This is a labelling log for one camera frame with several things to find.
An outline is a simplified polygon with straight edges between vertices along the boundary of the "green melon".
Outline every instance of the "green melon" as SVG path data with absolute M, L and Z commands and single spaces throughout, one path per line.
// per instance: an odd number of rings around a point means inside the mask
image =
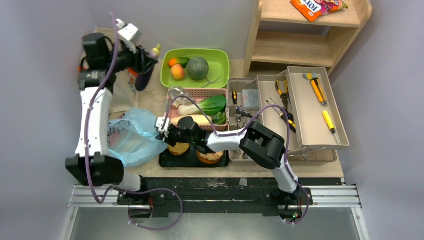
M 191 79 L 203 80 L 209 73 L 209 64 L 203 57 L 197 56 L 188 61 L 186 69 Z

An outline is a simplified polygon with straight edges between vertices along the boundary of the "pink plastic crate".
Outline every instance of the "pink plastic crate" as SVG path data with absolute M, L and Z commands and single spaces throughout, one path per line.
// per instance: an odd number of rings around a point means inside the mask
M 213 97 L 217 95 L 224 95 L 225 97 L 227 97 L 227 89 L 225 88 L 184 88 L 184 89 L 191 94 L 191 96 L 196 100 L 196 103 L 199 103 L 203 99 L 207 99 L 209 97 Z M 167 96 L 166 98 L 168 99 L 167 106 L 169 108 L 171 104 L 171 100 L 169 96 Z M 178 109 L 176 107 L 172 107 L 171 111 L 169 112 L 169 118 L 172 119 L 179 116 L 180 115 L 178 115 Z M 210 124 L 199 125 L 199 126 L 201 129 L 205 131 L 212 131 L 212 126 Z M 215 125 L 215 129 L 217 131 L 223 132 L 223 131 L 227 131 L 227 126 L 228 126 L 228 117 L 224 125 Z

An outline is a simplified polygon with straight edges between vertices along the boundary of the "orange snack package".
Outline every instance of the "orange snack package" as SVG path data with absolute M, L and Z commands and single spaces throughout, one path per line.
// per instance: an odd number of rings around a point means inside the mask
M 310 22 L 319 16 L 349 8 L 342 0 L 291 0 L 291 4 Z

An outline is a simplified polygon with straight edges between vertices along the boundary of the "blue plastic bag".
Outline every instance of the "blue plastic bag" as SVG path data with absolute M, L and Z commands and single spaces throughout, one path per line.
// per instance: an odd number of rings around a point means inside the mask
M 124 167 L 145 164 L 161 154 L 168 145 L 156 139 L 156 116 L 148 110 L 132 108 L 108 123 L 109 155 Z

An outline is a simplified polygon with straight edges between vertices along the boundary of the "green tray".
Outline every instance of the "green tray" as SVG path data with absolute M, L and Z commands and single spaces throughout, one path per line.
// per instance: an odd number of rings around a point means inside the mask
M 206 48 L 178 48 L 170 50 L 165 54 L 160 71 L 160 81 L 165 87 L 183 87 L 183 88 L 202 88 L 208 81 L 206 79 L 195 81 L 189 77 L 187 70 L 184 69 L 185 78 L 182 80 L 175 80 L 171 75 L 171 68 L 168 62 L 176 57 L 202 57 L 206 59 L 209 64 L 209 74 L 206 76 L 209 81 L 219 80 L 215 83 L 208 85 L 206 88 L 221 89 L 227 85 L 230 78 L 230 59 L 226 52 L 218 49 Z

